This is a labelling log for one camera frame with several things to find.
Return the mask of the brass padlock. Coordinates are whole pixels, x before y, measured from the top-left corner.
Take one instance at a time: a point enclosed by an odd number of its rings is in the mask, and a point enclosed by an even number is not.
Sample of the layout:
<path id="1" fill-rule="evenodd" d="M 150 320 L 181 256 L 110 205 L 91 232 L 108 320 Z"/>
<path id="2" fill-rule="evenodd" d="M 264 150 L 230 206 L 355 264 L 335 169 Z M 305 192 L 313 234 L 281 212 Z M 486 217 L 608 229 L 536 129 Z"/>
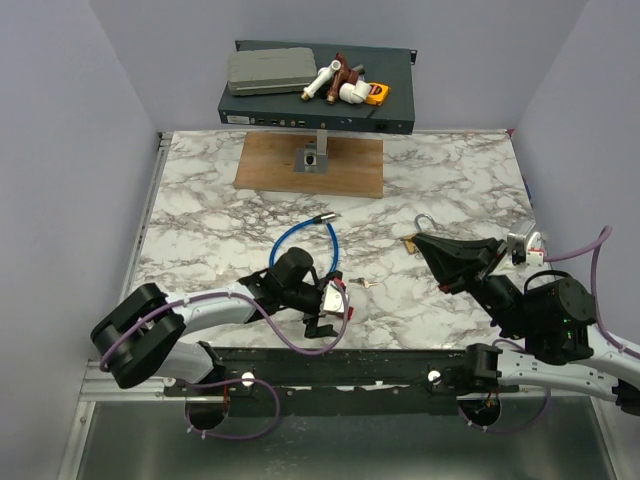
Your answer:
<path id="1" fill-rule="evenodd" d="M 424 228 L 421 225 L 422 221 L 427 221 L 429 223 L 429 227 L 428 228 Z M 407 251 L 407 253 L 409 255 L 417 255 L 419 253 L 418 248 L 416 247 L 416 245 L 413 242 L 413 237 L 417 233 L 423 232 L 423 231 L 427 231 L 427 230 L 438 231 L 438 230 L 442 229 L 442 226 L 438 222 L 436 222 L 435 219 L 431 215 L 429 215 L 427 213 L 420 213 L 420 214 L 416 215 L 414 217 L 413 224 L 414 224 L 415 233 L 411 233 L 411 234 L 405 235 L 405 236 L 400 238 L 400 241 L 404 245 L 404 248 L 405 248 L 405 250 Z"/>

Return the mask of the silver key bunch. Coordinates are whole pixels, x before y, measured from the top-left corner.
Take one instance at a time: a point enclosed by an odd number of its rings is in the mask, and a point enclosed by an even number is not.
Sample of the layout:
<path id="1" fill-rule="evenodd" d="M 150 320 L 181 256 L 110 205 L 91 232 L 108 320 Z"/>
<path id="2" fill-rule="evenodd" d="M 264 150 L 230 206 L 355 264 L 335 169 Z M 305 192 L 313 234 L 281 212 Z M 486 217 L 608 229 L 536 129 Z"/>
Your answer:
<path id="1" fill-rule="evenodd" d="M 362 278 L 362 277 L 355 278 L 355 279 L 350 279 L 349 282 L 353 283 L 353 284 L 360 285 L 360 286 L 362 286 L 363 288 L 366 288 L 366 289 L 376 285 L 375 281 L 369 281 L 369 280 L 367 280 L 365 278 Z"/>

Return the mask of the blue cable lock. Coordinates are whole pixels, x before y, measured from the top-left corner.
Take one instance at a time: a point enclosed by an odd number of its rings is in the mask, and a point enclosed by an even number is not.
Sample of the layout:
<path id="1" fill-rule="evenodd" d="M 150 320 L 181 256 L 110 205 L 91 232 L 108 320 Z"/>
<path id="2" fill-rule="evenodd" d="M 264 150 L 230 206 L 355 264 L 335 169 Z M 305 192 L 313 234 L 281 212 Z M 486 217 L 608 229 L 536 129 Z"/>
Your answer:
<path id="1" fill-rule="evenodd" d="M 271 251 L 270 251 L 270 255 L 269 255 L 269 261 L 268 261 L 268 266 L 269 267 L 273 267 L 276 263 L 276 259 L 277 259 L 277 252 L 278 249 L 280 248 L 280 246 L 284 243 L 285 240 L 287 240 L 291 235 L 293 235 L 294 233 L 305 229 L 311 225 L 325 225 L 327 228 L 327 231 L 329 233 L 329 237 L 331 240 L 331 246 L 332 246 L 332 261 L 329 267 L 328 272 L 329 273 L 333 273 L 338 269 L 338 265 L 339 265 L 339 242 L 338 242 L 338 237 L 337 234 L 335 232 L 335 229 L 332 225 L 332 222 L 338 217 L 338 215 L 335 212 L 327 212 L 327 213 L 322 213 L 319 215 L 316 215 L 312 218 L 309 218 L 307 220 L 304 220 L 296 225 L 294 225 L 293 227 L 289 228 L 288 230 L 286 230 L 274 243 Z"/>

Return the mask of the white elbow pipe fitting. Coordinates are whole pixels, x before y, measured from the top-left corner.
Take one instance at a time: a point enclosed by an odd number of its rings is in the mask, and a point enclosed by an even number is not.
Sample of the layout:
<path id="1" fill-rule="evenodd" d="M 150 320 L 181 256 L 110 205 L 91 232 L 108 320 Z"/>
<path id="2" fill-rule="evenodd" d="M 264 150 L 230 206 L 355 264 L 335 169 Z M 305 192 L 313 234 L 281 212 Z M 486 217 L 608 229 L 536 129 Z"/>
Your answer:
<path id="1" fill-rule="evenodd" d="M 357 81 L 355 84 L 345 82 L 339 89 L 339 98 L 348 104 L 365 103 L 371 85 L 364 81 Z"/>

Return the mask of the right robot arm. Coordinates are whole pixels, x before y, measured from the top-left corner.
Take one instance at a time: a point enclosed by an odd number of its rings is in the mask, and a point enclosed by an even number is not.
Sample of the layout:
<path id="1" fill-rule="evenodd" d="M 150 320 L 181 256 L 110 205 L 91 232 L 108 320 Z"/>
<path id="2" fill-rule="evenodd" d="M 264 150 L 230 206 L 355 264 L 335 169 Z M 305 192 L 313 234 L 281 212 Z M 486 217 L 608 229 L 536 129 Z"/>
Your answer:
<path id="1" fill-rule="evenodd" d="M 524 343 L 518 351 L 468 347 L 474 358 L 459 370 L 467 389 L 539 386 L 582 393 L 612 402 L 627 414 L 639 413 L 639 352 L 600 327 L 595 291 L 559 271 L 538 287 L 517 287 L 508 277 L 519 267 L 544 263 L 537 233 L 522 241 L 464 241 L 420 232 L 411 241 L 443 293 L 471 295 L 501 340 Z"/>

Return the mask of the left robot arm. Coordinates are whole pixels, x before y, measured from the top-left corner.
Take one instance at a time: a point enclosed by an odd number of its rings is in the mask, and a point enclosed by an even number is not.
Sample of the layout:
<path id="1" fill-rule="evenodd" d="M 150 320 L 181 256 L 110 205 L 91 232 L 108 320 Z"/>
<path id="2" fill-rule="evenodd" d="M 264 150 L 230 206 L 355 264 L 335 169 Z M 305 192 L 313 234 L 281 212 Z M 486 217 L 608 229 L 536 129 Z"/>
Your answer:
<path id="1" fill-rule="evenodd" d="M 282 310 L 302 314 L 306 337 L 339 342 L 346 330 L 319 320 L 328 315 L 344 322 L 350 318 L 341 272 L 319 277 L 312 256 L 292 247 L 272 266 L 226 288 L 177 295 L 146 283 L 94 327 L 90 340 L 100 355 L 100 369 L 122 389 L 164 376 L 185 380 L 197 393 L 209 395 L 222 380 L 214 352 L 203 343 L 185 342 L 185 336 L 222 325 L 271 323 Z"/>

